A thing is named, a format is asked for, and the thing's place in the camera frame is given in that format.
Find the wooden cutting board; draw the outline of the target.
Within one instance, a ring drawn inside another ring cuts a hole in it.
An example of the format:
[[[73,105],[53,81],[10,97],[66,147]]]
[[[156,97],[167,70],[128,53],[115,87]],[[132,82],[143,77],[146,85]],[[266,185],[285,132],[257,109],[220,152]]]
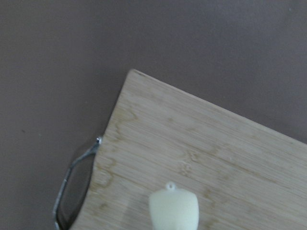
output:
[[[196,194],[201,230],[307,227],[306,144],[133,69],[72,229],[150,230],[168,182]]]

